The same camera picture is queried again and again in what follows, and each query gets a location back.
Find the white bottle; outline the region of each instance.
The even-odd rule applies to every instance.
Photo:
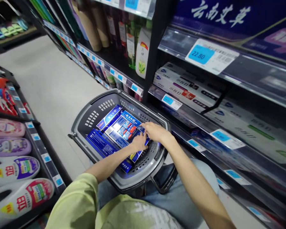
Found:
[[[137,44],[137,54],[136,54],[136,73],[145,79],[147,60],[150,46],[150,37],[152,35],[152,21],[146,21],[146,28],[140,30],[138,44]]]
[[[0,157],[0,187],[9,183],[32,179],[39,170],[39,161],[33,157]]]
[[[7,184],[0,188],[0,228],[41,205],[54,194],[54,184],[45,178]]]

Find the gray plastic shopping basket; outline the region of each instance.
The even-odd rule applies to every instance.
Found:
[[[118,89],[107,91],[91,100],[80,111],[73,123],[72,134],[68,135],[94,163],[103,157],[90,145],[86,140],[86,136],[92,129],[97,129],[96,125],[116,104],[122,106],[124,110],[141,122],[151,121],[171,131],[170,124],[165,118],[151,111],[126,93]],[[161,187],[155,182],[154,176],[163,165],[166,156],[167,150],[160,143],[152,141],[149,148],[141,154],[127,174],[118,167],[108,180],[121,193],[133,191],[151,180],[159,193],[165,194],[177,176],[177,170],[173,167]]]

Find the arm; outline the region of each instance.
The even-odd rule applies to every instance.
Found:
[[[145,141],[146,134],[141,133],[140,135],[136,136],[132,143],[127,147],[95,163],[92,167],[87,169],[85,173],[94,175],[98,183],[101,183],[114,172],[114,170],[123,162],[125,158],[135,152],[147,149],[147,146],[145,146]]]
[[[225,207],[210,184],[182,150],[174,136],[152,122],[143,123],[148,137],[160,142],[169,152],[181,181],[210,229],[234,229]]]

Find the barcode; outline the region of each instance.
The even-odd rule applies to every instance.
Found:
[[[224,56],[224,55],[219,55],[217,57],[217,60],[219,60],[220,62],[223,62],[223,63],[230,63],[232,61],[232,58],[229,58],[229,57]]]

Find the store aisle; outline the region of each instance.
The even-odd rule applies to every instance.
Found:
[[[67,134],[80,110],[105,92],[81,67],[40,37],[0,55],[0,65],[13,72],[31,110],[72,180],[90,166],[88,157]],[[238,229],[265,227],[225,192],[221,201]],[[199,229],[207,229],[204,222]]]

